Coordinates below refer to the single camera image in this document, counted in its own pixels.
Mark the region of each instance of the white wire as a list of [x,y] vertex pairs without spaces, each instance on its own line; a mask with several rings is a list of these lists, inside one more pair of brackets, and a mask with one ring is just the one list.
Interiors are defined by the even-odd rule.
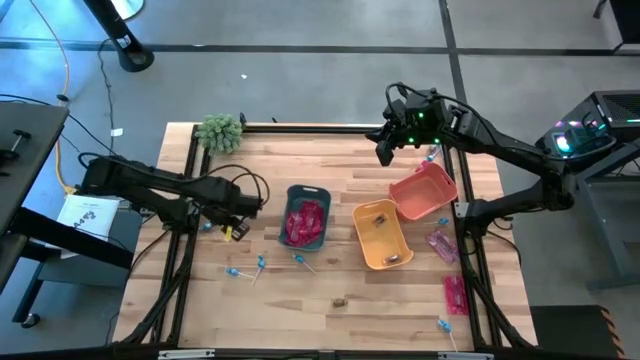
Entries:
[[456,341],[453,340],[453,332],[449,332],[449,338],[451,339],[451,343],[453,344],[453,348],[456,352],[458,352],[458,347],[456,346]]

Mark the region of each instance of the red candy bag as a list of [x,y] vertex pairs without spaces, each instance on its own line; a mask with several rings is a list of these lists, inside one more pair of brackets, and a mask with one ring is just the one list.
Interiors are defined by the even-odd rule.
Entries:
[[303,247],[314,242],[324,229],[323,218],[324,209],[316,201],[303,201],[300,210],[287,218],[287,243]]
[[461,275],[444,277],[444,293],[449,315],[469,315],[464,280]]

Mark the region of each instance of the blue pushpin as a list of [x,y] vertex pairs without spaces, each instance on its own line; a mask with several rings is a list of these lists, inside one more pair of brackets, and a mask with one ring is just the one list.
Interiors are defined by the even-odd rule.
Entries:
[[264,269],[266,265],[267,264],[264,261],[264,256],[258,255],[258,271],[256,272],[256,276],[253,278],[253,281],[251,282],[251,286],[253,286],[253,284],[256,283],[256,280],[258,280],[258,276],[260,276],[260,272],[262,272],[262,269]]
[[245,276],[245,277],[248,277],[250,279],[254,279],[253,276],[241,273],[240,271],[238,271],[238,269],[235,269],[235,268],[226,268],[226,269],[224,269],[224,271],[227,274],[231,275],[231,276],[236,276],[236,277],[237,276]]
[[203,231],[211,231],[211,229],[213,229],[213,224],[211,223],[211,221],[207,221],[200,227],[200,230]]
[[309,266],[309,264],[307,264],[307,262],[304,260],[304,258],[298,254],[291,254],[291,256],[293,256],[293,258],[299,263],[302,264],[304,266],[306,266],[309,270],[311,270],[311,272],[313,273],[313,275],[317,275],[317,273],[315,272],[315,270],[313,270],[311,268],[311,266]]
[[429,148],[429,156],[427,156],[427,161],[432,162],[436,159],[436,156],[440,152],[440,146],[432,146]]
[[432,221],[426,223],[425,225],[438,224],[438,225],[447,225],[449,223],[449,218],[440,218],[438,221]]
[[451,344],[453,344],[453,348],[458,352],[458,347],[456,346],[455,340],[453,340],[453,334],[451,333],[451,324],[444,320],[438,320],[438,327],[444,331],[445,334],[449,334],[449,338],[451,339]]

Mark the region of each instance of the small brown object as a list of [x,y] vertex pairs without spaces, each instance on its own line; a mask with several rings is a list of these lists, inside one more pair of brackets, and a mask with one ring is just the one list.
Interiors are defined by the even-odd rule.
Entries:
[[378,226],[384,224],[384,222],[386,220],[387,219],[384,217],[384,214],[382,214],[382,215],[378,215],[378,217],[376,217],[376,219],[373,220],[373,223],[376,225],[376,227],[378,227]]
[[398,261],[400,261],[400,259],[402,259],[402,257],[398,254],[396,255],[391,255],[388,258],[384,259],[384,263],[385,264],[394,264],[397,263]]
[[339,298],[339,299],[333,299],[331,305],[334,308],[339,308],[339,307],[343,307],[343,306],[347,306],[347,299],[343,299],[343,298]]

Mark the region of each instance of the orange plastic basket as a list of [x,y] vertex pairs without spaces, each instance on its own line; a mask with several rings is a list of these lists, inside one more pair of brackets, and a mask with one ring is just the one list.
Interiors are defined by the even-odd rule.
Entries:
[[415,221],[458,196],[456,184],[438,164],[426,163],[415,174],[389,186],[389,197],[403,220]]
[[364,260],[374,270],[406,264],[413,257],[400,229],[396,204],[388,199],[362,204],[353,210]]

